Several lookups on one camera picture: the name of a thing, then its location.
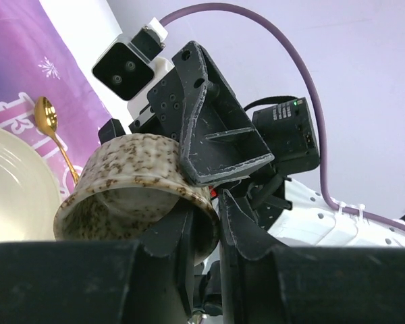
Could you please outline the cream round plate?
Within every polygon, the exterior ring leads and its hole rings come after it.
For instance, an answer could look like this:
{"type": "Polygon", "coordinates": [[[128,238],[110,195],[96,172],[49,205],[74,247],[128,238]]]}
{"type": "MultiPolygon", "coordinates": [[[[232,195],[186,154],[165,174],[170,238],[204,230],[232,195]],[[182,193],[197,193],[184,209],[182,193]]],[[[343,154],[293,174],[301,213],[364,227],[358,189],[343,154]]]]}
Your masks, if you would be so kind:
{"type": "Polygon", "coordinates": [[[57,182],[38,153],[0,128],[0,242],[54,241],[57,182]]]}

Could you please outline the gold spoon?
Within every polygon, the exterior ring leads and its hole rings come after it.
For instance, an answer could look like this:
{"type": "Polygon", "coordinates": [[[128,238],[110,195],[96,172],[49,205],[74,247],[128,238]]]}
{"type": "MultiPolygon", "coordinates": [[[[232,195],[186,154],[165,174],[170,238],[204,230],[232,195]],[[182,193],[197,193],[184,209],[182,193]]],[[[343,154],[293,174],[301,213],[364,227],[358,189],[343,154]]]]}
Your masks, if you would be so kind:
{"type": "Polygon", "coordinates": [[[39,97],[36,100],[34,106],[34,120],[36,122],[38,130],[42,132],[44,135],[48,136],[50,139],[52,139],[53,142],[57,145],[70,170],[74,183],[77,184],[79,180],[79,175],[75,170],[74,166],[72,165],[62,143],[59,141],[57,137],[57,126],[58,126],[57,113],[55,107],[47,97],[39,97]]]}

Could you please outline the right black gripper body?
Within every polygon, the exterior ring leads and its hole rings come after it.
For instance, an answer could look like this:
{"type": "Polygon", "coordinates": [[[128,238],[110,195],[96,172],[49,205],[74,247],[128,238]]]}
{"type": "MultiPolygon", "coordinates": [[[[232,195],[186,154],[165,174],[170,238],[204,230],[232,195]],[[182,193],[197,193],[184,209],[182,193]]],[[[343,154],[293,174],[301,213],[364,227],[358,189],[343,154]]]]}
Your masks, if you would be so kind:
{"type": "Polygon", "coordinates": [[[111,118],[98,131],[101,142],[123,138],[126,142],[133,138],[157,136],[175,141],[180,139],[182,127],[182,104],[184,93],[180,88],[180,78],[175,70],[168,72],[148,94],[148,105],[130,125],[127,134],[118,119],[111,118]]]}

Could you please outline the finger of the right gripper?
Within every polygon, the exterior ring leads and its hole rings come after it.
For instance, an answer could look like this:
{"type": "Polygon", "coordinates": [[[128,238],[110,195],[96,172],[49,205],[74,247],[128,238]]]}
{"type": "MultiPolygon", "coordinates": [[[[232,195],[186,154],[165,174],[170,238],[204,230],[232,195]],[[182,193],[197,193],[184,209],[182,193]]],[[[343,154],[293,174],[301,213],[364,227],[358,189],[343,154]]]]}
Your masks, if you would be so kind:
{"type": "Polygon", "coordinates": [[[195,186],[247,178],[274,159],[204,47],[187,43],[173,57],[184,91],[180,166],[195,186]]]}

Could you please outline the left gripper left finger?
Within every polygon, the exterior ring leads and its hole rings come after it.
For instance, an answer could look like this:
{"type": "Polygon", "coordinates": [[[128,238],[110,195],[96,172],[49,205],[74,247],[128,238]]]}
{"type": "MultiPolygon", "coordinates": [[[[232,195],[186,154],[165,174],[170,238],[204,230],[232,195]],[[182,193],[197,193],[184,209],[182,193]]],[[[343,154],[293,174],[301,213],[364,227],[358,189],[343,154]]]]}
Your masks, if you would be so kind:
{"type": "Polygon", "coordinates": [[[139,239],[0,244],[0,323],[186,323],[194,213],[139,239]]]}

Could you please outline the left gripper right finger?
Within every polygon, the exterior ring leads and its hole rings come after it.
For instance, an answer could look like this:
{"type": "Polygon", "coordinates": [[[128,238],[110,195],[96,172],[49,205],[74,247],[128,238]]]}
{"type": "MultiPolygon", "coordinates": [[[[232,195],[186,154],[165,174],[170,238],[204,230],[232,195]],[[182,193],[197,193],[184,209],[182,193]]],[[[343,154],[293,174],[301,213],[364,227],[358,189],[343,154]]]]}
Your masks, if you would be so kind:
{"type": "Polygon", "coordinates": [[[219,195],[225,323],[405,323],[405,248],[289,247],[219,195]]]}

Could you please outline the purple printed placemat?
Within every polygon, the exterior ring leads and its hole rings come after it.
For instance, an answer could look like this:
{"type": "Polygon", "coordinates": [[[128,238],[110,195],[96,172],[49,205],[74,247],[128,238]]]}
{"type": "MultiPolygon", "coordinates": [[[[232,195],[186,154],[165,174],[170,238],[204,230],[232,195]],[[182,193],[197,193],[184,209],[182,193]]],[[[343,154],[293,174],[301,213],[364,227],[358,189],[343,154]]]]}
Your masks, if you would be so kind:
{"type": "Polygon", "coordinates": [[[39,97],[55,107],[57,139],[81,172],[100,145],[99,129],[111,116],[40,2],[0,1],[0,128],[36,150],[65,198],[74,182],[57,145],[36,126],[39,97]]]}

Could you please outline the speckled ceramic cup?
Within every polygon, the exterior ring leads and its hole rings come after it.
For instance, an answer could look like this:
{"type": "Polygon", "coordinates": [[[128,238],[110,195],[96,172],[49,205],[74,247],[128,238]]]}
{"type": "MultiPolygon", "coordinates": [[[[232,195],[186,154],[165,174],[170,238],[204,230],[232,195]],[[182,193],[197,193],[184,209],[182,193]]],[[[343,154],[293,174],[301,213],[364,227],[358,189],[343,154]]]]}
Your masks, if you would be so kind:
{"type": "Polygon", "coordinates": [[[179,152],[177,141],[154,134],[126,134],[102,144],[55,214],[55,239],[131,240],[183,198],[200,209],[195,262],[203,262],[219,242],[219,218],[210,190],[185,179],[179,152]]]}

